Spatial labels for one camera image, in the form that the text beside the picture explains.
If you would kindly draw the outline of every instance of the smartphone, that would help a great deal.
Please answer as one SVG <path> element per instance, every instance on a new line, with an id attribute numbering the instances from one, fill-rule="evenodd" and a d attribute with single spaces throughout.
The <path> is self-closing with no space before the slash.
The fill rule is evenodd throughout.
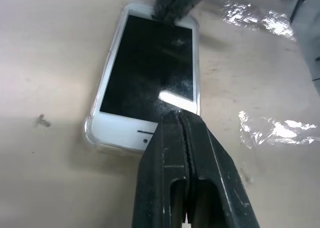
<path id="1" fill-rule="evenodd" d="M 198 24 L 187 16 L 168 25 L 152 13 L 128 4 L 121 14 L 85 122 L 92 144 L 142 152 L 169 111 L 200 114 Z"/>

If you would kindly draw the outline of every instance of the phone screen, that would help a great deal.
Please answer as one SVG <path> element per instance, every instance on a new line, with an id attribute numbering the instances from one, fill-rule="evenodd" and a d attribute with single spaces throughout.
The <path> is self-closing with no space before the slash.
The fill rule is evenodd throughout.
<path id="1" fill-rule="evenodd" d="M 158 123 L 193 100 L 192 30 L 129 15 L 100 112 Z"/>

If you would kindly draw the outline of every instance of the clear phone case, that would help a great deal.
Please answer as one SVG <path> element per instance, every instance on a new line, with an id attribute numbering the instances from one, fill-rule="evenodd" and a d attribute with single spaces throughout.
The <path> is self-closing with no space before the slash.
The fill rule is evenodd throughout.
<path id="1" fill-rule="evenodd" d="M 108 52 L 108 56 L 106 59 L 106 63 L 104 66 L 104 70 L 101 76 L 101 80 L 100 80 L 100 84 L 93 102 L 93 105 L 91 107 L 90 113 L 89 115 L 86 117 L 85 121 L 84 121 L 84 125 L 83 125 L 83 136 L 84 139 L 87 141 L 87 143 L 89 144 L 90 147 L 92 147 L 93 149 L 95 149 L 98 152 L 106 152 L 106 153 L 115 153 L 115 154 L 119 154 L 119 155 L 129 155 L 129 156 L 135 156 L 135 155 L 141 155 L 143 153 L 143 150 L 136 150 L 136 149 L 130 149 L 127 147 L 122 147 L 120 145 L 116 145 L 116 144 L 108 144 L 108 143 L 104 143 L 101 140 L 95 138 L 93 131 L 92 131 L 92 121 L 93 121 L 93 117 L 94 117 L 94 110 L 97 106 L 98 103 L 98 99 L 99 99 L 99 95 L 100 95 L 100 90 L 102 87 L 102 80 L 103 77 L 105 76 L 106 70 L 107 70 L 107 64 L 109 63 L 110 60 L 110 56 L 111 56 L 111 52 L 113 51 L 113 49 L 117 49 L 118 47 L 115 47 L 115 42 L 117 41 L 117 39 L 120 39 L 122 36 L 122 28 L 123 28 L 123 20 L 127 19 L 128 16 L 128 12 L 125 12 L 125 8 L 127 8 L 128 6 L 132 6 L 132 4 L 127 5 L 126 7 L 123 8 L 122 10 L 122 14 L 120 16 L 119 19 L 119 23 L 117 25 L 116 31 L 115 31 L 115 35 L 113 37 L 112 43 L 111 43 L 111 47 L 109 49 Z M 196 103 L 197 103 L 197 114 L 200 115 L 200 77 L 199 77 L 199 46 L 198 46 L 198 36 L 199 36 L 199 25 L 198 22 L 191 16 L 188 16 L 188 19 L 192 19 L 192 22 L 195 23 L 195 33 L 194 33 L 194 45 L 193 45 L 193 56 L 195 57 L 195 87 L 196 87 Z"/>

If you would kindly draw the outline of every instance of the beige table surface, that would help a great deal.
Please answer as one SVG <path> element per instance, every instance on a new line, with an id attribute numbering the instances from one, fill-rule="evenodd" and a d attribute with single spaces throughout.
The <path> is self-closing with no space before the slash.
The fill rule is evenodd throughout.
<path id="1" fill-rule="evenodd" d="M 153 0 L 0 0 L 0 227 L 129 228 L 138 160 L 81 136 L 121 9 Z M 277 0 L 246 0 L 279 9 Z M 320 226 L 320 145 L 240 142 L 239 111 L 320 125 L 297 44 L 227 24 L 199 6 L 202 117 L 245 169 L 262 228 Z M 38 125 L 44 114 L 50 127 Z"/>

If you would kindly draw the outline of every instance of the black screen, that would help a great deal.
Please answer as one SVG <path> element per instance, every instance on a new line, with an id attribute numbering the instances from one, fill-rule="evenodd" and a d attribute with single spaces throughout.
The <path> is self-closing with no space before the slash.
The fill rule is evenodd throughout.
<path id="1" fill-rule="evenodd" d="M 192 30 L 129 15 L 100 111 L 150 122 L 180 108 L 161 91 L 193 101 Z"/>

